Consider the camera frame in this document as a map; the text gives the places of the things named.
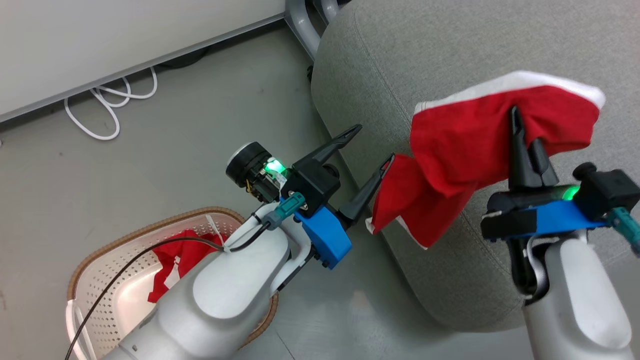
white cable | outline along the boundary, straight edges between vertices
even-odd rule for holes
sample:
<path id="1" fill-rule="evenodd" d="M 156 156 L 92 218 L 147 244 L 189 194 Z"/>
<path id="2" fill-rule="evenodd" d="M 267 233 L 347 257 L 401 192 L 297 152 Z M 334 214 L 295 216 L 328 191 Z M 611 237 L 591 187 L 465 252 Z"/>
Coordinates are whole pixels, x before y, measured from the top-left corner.
<path id="1" fill-rule="evenodd" d="M 100 136 L 95 133 L 92 133 L 89 129 L 87 129 L 84 125 L 82 125 L 80 121 L 78 121 L 76 117 L 71 113 L 71 109 L 69 108 L 69 98 L 65 99 L 65 110 L 67 111 L 67 115 L 69 115 L 71 120 L 73 120 L 73 122 L 75 122 L 76 125 L 78 125 L 78 127 L 82 129 L 82 131 L 84 131 L 90 137 L 98 140 L 105 140 L 105 141 L 114 139 L 116 136 L 118 136 L 118 134 L 120 134 L 120 122 L 118 121 L 118 117 L 116 116 L 116 113 L 113 111 L 113 108 L 121 108 L 122 106 L 125 106 L 129 102 L 129 99 L 148 99 L 156 93 L 156 90 L 158 89 L 158 78 L 156 76 L 156 71 L 154 70 L 154 68 L 151 67 L 150 69 L 151 69 L 151 75 L 154 78 L 154 88 L 147 95 L 132 94 L 131 85 L 129 84 L 127 78 L 125 77 L 122 77 L 122 81 L 124 81 L 124 85 L 127 87 L 127 92 L 120 92 L 118 90 L 113 90 L 110 88 L 106 88 L 104 86 L 98 86 L 97 88 L 92 88 L 89 90 L 91 94 L 93 94 L 93 96 L 95 96 L 95 98 L 98 99 L 98 101 L 100 101 L 102 105 L 104 105 L 104 107 L 107 109 L 109 114 L 111 114 L 111 117 L 113 118 L 113 122 L 116 124 L 116 130 L 113 132 L 113 134 L 109 136 Z M 101 91 L 106 91 L 114 95 L 122 96 L 125 99 L 122 102 L 113 104 L 111 102 L 108 102 L 104 98 L 104 96 L 102 96 Z"/>

gray floor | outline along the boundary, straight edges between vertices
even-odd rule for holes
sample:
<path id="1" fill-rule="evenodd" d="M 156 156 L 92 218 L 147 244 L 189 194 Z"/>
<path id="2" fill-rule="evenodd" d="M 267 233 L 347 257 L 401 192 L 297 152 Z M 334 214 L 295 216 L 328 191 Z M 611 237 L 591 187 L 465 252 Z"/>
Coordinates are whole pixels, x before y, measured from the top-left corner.
<path id="1" fill-rule="evenodd" d="M 97 248 L 202 206 L 249 214 L 256 201 L 224 175 L 237 147 L 259 140 L 291 163 L 327 139 L 311 103 L 308 65 L 295 38 L 277 28 L 160 73 L 154 97 L 117 111 L 122 133 L 112 142 L 80 132 L 59 105 L 5 124 L 0 357 L 63 357 L 67 283 Z M 134 84 L 141 93 L 149 86 L 148 78 Z M 111 131 L 96 101 L 74 100 L 79 119 Z M 337 203 L 354 192 L 343 178 Z M 303 269 L 281 293 L 272 326 L 235 359 L 532 359 L 525 329 L 440 328 L 413 298 L 384 239 L 362 226 L 350 236 L 348 257 L 332 272 L 316 263 Z M 625 291 L 623 300 L 637 296 Z M 631 315 L 640 323 L 640 314 Z"/>

cable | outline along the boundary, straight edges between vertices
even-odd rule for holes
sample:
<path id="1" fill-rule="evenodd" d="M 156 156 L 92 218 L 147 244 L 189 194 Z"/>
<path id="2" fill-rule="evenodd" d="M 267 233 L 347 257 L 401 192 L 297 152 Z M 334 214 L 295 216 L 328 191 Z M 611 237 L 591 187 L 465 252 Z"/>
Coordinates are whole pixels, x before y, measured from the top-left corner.
<path id="1" fill-rule="evenodd" d="M 238 245 L 236 247 L 234 247 L 233 249 L 229 249 L 229 251 L 231 252 L 237 252 L 243 249 L 246 249 L 249 245 L 251 245 L 260 235 L 262 235 L 262 233 L 264 233 L 264 231 L 266 231 L 266 229 L 269 227 L 270 223 L 269 222 L 265 222 L 262 226 L 260 226 L 260 229 L 258 229 L 258 231 L 255 232 L 255 234 L 251 235 L 251 237 L 249 238 L 249 240 L 245 241 L 244 244 L 242 245 Z"/>
<path id="2" fill-rule="evenodd" d="M 91 314 L 93 313 L 93 310 L 95 310 L 95 308 L 98 306 L 98 303 L 102 300 L 102 298 L 105 296 L 107 291 L 109 291 L 109 289 L 111 289 L 111 287 L 116 282 L 116 280 L 118 280 L 118 278 L 120 276 L 122 276 L 122 274 L 124 274 L 125 270 L 127 270 L 128 267 L 131 266 L 136 260 L 138 260 L 140 257 L 142 257 L 142 255 L 144 255 L 144 254 L 150 252 L 151 250 L 153 250 L 153 249 L 155 249 L 157 247 L 160 247 L 160 246 L 162 246 L 164 244 L 175 243 L 177 241 L 197 241 L 197 242 L 200 242 L 200 243 L 205 243 L 205 244 L 209 245 L 210 247 L 212 247 L 212 248 L 214 248 L 214 249 L 216 249 L 218 251 L 224 251 L 225 250 L 222 246 L 217 245 L 217 244 L 215 244 L 215 243 L 213 243 L 211 241 L 207 241 L 207 240 L 199 239 L 199 238 L 185 237 L 185 238 L 176 238 L 176 239 L 162 241 L 162 242 L 157 243 L 155 245 L 151 245 L 150 247 L 148 247 L 145 250 L 141 251 L 138 255 L 134 256 L 131 260 L 129 260 L 129 262 L 122 269 L 120 269 L 120 271 L 113 277 L 113 279 L 109 282 L 109 284 L 107 284 L 107 286 L 104 287 L 104 290 L 102 291 L 102 293 L 100 293 L 100 295 L 95 300 L 95 302 L 93 303 L 91 308 L 89 308 L 89 311 L 87 311 L 86 315 L 84 316 L 84 320 L 80 323 L 80 326 L 78 327 L 78 330 L 76 331 L 76 335 L 74 336 L 74 339 L 71 340 L 71 345 L 69 345 L 69 349 L 67 350 L 67 356 L 65 356 L 65 360 L 69 360 L 69 358 L 71 357 L 71 353 L 74 350 L 74 345 L 76 344 L 78 338 L 80 337 L 80 334 L 82 333 L 82 330 L 84 329 L 87 321 L 91 317 Z"/>
<path id="3" fill-rule="evenodd" d="M 97 134 L 91 132 L 89 129 L 87 129 L 84 125 L 82 125 L 82 123 L 80 123 L 80 121 L 78 121 L 76 119 L 76 117 L 71 113 L 71 109 L 69 108 L 69 98 L 65 98 L 65 110 L 67 111 L 67 115 L 69 115 L 71 120 L 73 120 L 73 122 L 75 122 L 76 125 L 82 131 L 84 131 L 87 135 L 89 135 L 90 137 L 92 137 L 94 139 L 107 141 L 107 140 L 112 140 L 112 139 L 116 138 L 116 136 L 118 136 L 118 134 L 120 134 L 120 121 L 118 121 L 118 117 L 116 116 L 116 113 L 113 111 L 113 108 L 121 108 L 122 106 L 125 106 L 129 102 L 129 99 L 148 99 L 148 98 L 152 97 L 156 93 L 156 90 L 158 89 L 158 78 L 156 76 L 156 71 L 154 70 L 153 67 L 151 67 L 150 69 L 151 69 L 151 76 L 154 78 L 154 88 L 147 95 L 132 94 L 131 93 L 131 85 L 129 84 L 129 81 L 125 77 L 122 77 L 122 81 L 124 81 L 124 85 L 127 87 L 127 92 L 120 92 L 118 90 L 113 90 L 111 88 L 106 88 L 104 86 L 98 86 L 96 88 L 92 88 L 92 89 L 89 90 L 91 92 L 91 94 L 93 94 L 93 96 L 95 96 L 95 98 L 98 99 L 98 101 L 100 101 L 100 103 L 102 105 L 104 105 L 104 107 L 107 109 L 107 111 L 111 115 L 111 118 L 113 118 L 113 122 L 116 125 L 116 129 L 113 132 L 113 134 L 111 134 L 109 136 L 97 135 Z M 113 103 L 108 102 L 107 100 L 105 100 L 104 96 L 102 96 L 102 91 L 106 91 L 106 92 L 109 92 L 109 93 L 114 94 L 114 95 L 125 97 L 125 99 L 122 102 L 119 102 L 117 104 L 113 104 Z"/>

black cable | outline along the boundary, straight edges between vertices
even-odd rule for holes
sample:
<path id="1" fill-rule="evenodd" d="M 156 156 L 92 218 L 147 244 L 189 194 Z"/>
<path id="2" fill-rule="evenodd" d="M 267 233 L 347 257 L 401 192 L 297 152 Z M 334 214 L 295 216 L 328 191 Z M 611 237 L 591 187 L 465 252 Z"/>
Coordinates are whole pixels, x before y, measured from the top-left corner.
<path id="1" fill-rule="evenodd" d="M 258 220 L 258 224 L 262 224 L 262 219 L 260 217 L 258 217 L 258 215 L 255 214 L 255 211 L 253 213 L 251 213 L 251 216 L 254 217 L 256 220 Z"/>
<path id="2" fill-rule="evenodd" d="M 242 245 L 238 245 L 236 247 L 234 247 L 233 249 L 229 249 L 229 251 L 231 252 L 236 252 L 236 251 L 240 251 L 243 249 L 246 249 L 249 245 L 251 245 L 260 235 L 262 235 L 262 233 L 264 233 L 264 231 L 266 231 L 266 229 L 270 226 L 271 224 L 268 221 L 265 221 L 264 224 L 262 226 L 260 226 L 260 229 L 258 229 L 258 231 L 255 232 L 255 234 L 251 235 L 251 237 L 249 238 L 249 240 L 245 241 L 244 244 Z"/>
<path id="3" fill-rule="evenodd" d="M 185 237 L 185 238 L 176 238 L 176 239 L 171 239 L 171 240 L 166 240 L 166 241 L 159 242 L 159 243 L 157 243 L 155 245 L 151 245 L 150 247 L 148 247 L 145 250 L 141 251 L 138 255 L 135 255 L 131 260 L 129 260 L 129 262 L 122 269 L 120 269 L 120 271 L 113 277 L 113 279 L 109 282 L 109 284 L 107 284 L 107 286 L 104 287 L 104 290 L 102 291 L 102 293 L 100 293 L 100 295 L 98 296 L 98 299 L 96 299 L 96 301 L 93 303 L 93 305 L 91 306 L 89 311 L 87 311 L 86 315 L 84 316 L 84 320 L 80 323 L 80 326 L 78 327 L 78 330 L 76 331 L 76 335 L 74 336 L 74 339 L 71 341 L 71 345 L 69 345 L 69 350 L 67 351 L 67 356 L 65 356 L 65 360 L 69 360 L 69 358 L 71 357 L 71 353 L 74 350 L 74 345 L 76 344 L 78 338 L 80 337 L 80 334 L 82 333 L 82 330 L 84 329 L 84 326 L 86 325 L 87 321 L 89 320 L 89 317 L 91 317 L 91 314 L 93 313 L 93 310 L 95 310 L 95 308 L 98 306 L 98 303 L 100 302 L 100 300 L 102 300 L 102 298 L 105 296 L 107 291 L 109 291 L 109 289 L 113 286 L 113 284 L 116 282 L 116 280 L 118 280 L 118 278 L 120 276 L 122 276 L 122 274 L 124 274 L 125 270 L 127 270 L 127 268 L 129 266 L 131 266 L 131 264 L 133 264 L 136 260 L 138 260 L 140 257 L 142 257 L 142 255 L 144 255 L 144 254 L 150 252 L 151 250 L 153 250 L 155 248 L 158 248 L 158 247 L 160 247 L 160 246 L 162 246 L 164 244 L 175 243 L 177 241 L 197 241 L 197 242 L 200 242 L 200 243 L 205 243 L 205 244 L 209 245 L 210 247 L 212 247 L 212 248 L 214 248 L 214 249 L 216 249 L 218 251 L 224 251 L 225 250 L 222 246 L 217 245 L 217 244 L 215 244 L 215 243 L 213 243 L 211 241 L 207 241 L 207 240 L 199 239 L 199 238 Z"/>

chair leg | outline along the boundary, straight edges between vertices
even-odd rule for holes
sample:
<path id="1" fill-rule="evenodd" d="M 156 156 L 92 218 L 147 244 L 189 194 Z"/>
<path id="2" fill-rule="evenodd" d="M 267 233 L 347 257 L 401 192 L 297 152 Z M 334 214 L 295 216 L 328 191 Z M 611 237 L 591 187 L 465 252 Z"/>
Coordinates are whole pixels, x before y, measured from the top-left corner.
<path id="1" fill-rule="evenodd" d="M 333 18 L 338 15 L 338 11 L 340 11 L 338 0 L 314 0 L 314 6 L 326 25 L 329 25 Z"/>
<path id="2" fill-rule="evenodd" d="M 308 52 L 312 61 L 320 45 L 320 35 L 311 24 L 305 0 L 286 0 L 285 21 Z"/>

